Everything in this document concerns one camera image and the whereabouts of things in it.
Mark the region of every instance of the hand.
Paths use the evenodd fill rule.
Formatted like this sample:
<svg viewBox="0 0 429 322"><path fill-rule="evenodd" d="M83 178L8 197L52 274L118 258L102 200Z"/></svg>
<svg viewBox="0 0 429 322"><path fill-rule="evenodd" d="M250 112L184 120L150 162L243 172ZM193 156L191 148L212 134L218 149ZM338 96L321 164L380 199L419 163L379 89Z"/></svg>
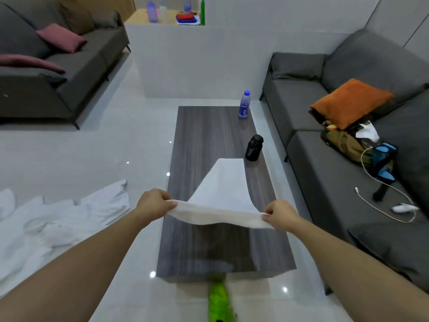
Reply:
<svg viewBox="0 0 429 322"><path fill-rule="evenodd" d="M151 223L165 216L167 212L177 206L177 202L167 200L171 200L171 196L167 192L152 189L143 193L134 211L141 217L147 218L148 223Z"/></svg>
<svg viewBox="0 0 429 322"><path fill-rule="evenodd" d="M262 220L281 231L292 232L295 225L302 219L287 201L276 200L266 208Z"/></svg>

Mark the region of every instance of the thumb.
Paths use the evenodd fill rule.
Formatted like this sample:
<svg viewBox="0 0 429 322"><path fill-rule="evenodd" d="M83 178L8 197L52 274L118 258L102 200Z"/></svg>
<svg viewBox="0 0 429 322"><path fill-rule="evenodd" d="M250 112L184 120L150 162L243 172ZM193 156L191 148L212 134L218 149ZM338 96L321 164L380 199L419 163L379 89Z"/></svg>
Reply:
<svg viewBox="0 0 429 322"><path fill-rule="evenodd" d="M263 221L268 222L269 224L271 224L271 218L272 218L271 215L262 215L261 218L262 218Z"/></svg>
<svg viewBox="0 0 429 322"><path fill-rule="evenodd" d="M167 206L167 211L170 211L170 210L174 209L175 207L177 207L177 202L176 201L166 201L166 206Z"/></svg>

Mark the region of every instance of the pink pillow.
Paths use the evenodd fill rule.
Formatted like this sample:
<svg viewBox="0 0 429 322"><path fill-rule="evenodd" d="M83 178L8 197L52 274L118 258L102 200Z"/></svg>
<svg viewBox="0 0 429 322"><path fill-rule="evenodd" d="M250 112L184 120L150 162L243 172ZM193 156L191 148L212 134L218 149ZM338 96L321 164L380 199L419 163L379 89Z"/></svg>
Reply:
<svg viewBox="0 0 429 322"><path fill-rule="evenodd" d="M76 53L86 44L86 40L83 37L64 27L58 26L56 23L47 26L45 29L36 30L36 32L45 42L69 53Z"/></svg>
<svg viewBox="0 0 429 322"><path fill-rule="evenodd" d="M65 73L66 70L60 66L45 61L44 59L38 59L28 55L20 54L0 54L0 66L18 66L24 68L40 68L51 70L56 73Z"/></svg>

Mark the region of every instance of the black water bottle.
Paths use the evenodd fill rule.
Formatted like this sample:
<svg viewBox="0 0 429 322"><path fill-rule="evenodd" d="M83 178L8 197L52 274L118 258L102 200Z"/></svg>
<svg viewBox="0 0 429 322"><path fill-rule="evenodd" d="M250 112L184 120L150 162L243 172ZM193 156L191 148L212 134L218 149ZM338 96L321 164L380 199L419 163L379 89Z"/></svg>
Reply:
<svg viewBox="0 0 429 322"><path fill-rule="evenodd" d="M248 161L257 161L259 155L262 151L262 143L264 138L258 134L255 134L252 139L250 139L249 144L247 145L246 150L246 159Z"/></svg>

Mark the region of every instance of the white tile floor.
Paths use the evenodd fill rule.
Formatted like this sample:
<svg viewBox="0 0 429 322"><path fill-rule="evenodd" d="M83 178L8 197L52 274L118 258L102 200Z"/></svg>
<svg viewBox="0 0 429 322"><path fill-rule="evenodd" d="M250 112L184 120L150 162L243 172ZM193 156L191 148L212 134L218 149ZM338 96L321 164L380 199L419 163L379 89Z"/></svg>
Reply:
<svg viewBox="0 0 429 322"><path fill-rule="evenodd" d="M18 205L36 195L47 203L79 199L119 179L128 180L131 206L142 192L166 189L178 106L237 106L238 100L145 99L132 56L125 54L79 119L67 124L0 125L0 189ZM278 198L308 217L269 110L252 101L256 129ZM150 278L156 270L162 221L136 238L92 322L208 320L206 283L172 284ZM297 270L227 286L239 321L351 321L335 296L326 297L314 261L293 235Z"/></svg>

